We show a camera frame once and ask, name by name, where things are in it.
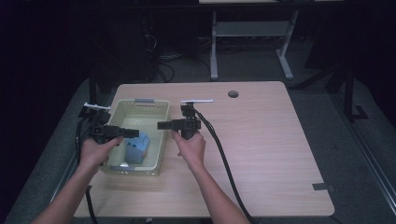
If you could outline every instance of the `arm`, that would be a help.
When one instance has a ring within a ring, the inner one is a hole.
[[[108,159],[110,150],[122,139],[114,138],[102,145],[98,145],[92,139],[84,141],[81,161],[76,172],[33,223],[70,223],[91,179],[98,172],[99,165]]]
[[[242,211],[219,187],[204,165],[205,139],[196,133],[190,140],[183,139],[177,132],[172,136],[179,148],[178,156],[189,165],[201,193],[204,197],[209,214],[214,223],[248,223]]]

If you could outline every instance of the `wooden tabletop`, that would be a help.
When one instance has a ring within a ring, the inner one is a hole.
[[[239,96],[231,98],[229,91]],[[196,104],[222,143],[245,207],[254,217],[330,216],[334,212],[287,90],[281,82],[208,82],[121,85],[112,104],[130,98],[170,102],[170,119],[183,119],[182,99]],[[215,141],[203,124],[205,166],[236,203]],[[158,176],[112,175],[93,178],[91,196],[98,217],[209,217],[204,199],[177,145],[166,135]],[[88,217],[82,200],[75,217]]]

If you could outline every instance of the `metal frame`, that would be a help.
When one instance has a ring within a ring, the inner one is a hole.
[[[213,12],[212,50],[210,52],[210,79],[219,78],[218,60],[216,57],[216,42],[218,36],[284,36],[285,42],[281,49],[276,50],[276,56],[287,79],[293,79],[286,59],[291,35],[297,21],[299,10],[294,10],[289,21],[217,21],[217,13]]]
[[[340,99],[334,94],[331,94],[331,98],[334,104],[338,107],[338,111],[340,113],[345,113],[345,109],[343,109],[343,103]],[[364,138],[361,136],[361,132],[359,131],[358,127],[354,122],[351,122],[350,118],[342,114],[341,118],[344,119],[344,122],[350,132],[352,133],[353,137],[358,144],[361,154],[366,161],[367,167],[370,170],[376,184],[381,189],[385,199],[387,200],[390,209],[393,211],[393,214],[396,215],[396,190],[389,182],[387,176],[385,175],[384,171],[382,170],[381,166],[379,165],[378,161],[376,160],[372,150],[364,141]]]

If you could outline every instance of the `translucent plastic bin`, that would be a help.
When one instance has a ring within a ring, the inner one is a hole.
[[[158,175],[163,156],[165,131],[157,130],[157,122],[168,121],[169,102],[154,99],[120,100],[108,125],[135,129],[149,138],[147,154],[141,163],[126,162],[126,140],[114,147],[109,160],[101,166],[106,173],[123,175]]]

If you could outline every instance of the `metal stand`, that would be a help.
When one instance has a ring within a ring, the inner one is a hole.
[[[299,10],[294,10],[289,21],[217,21],[216,11],[213,12],[212,21],[212,50],[210,53],[210,78],[217,80],[218,60],[216,57],[216,41],[218,36],[285,36],[285,42],[281,49],[276,50],[277,58],[282,66],[287,79],[293,79],[286,51],[289,46],[294,24]]]
[[[312,76],[311,78],[309,78],[303,82],[300,82],[299,84],[297,84],[295,86],[289,87],[289,90],[301,90],[305,87],[308,87],[312,83],[319,81],[328,75],[333,74],[336,70],[342,68],[342,66],[343,66],[342,63],[337,63],[337,64],[331,66],[330,68],[317,73],[316,75]]]
[[[344,113],[350,122],[355,122],[355,119],[368,119],[367,114],[364,112],[361,106],[356,105],[356,109],[358,110],[358,114],[353,114],[352,112],[352,103],[353,103],[353,81],[354,77],[350,69],[346,74],[346,92],[345,92],[345,101],[344,101]]]

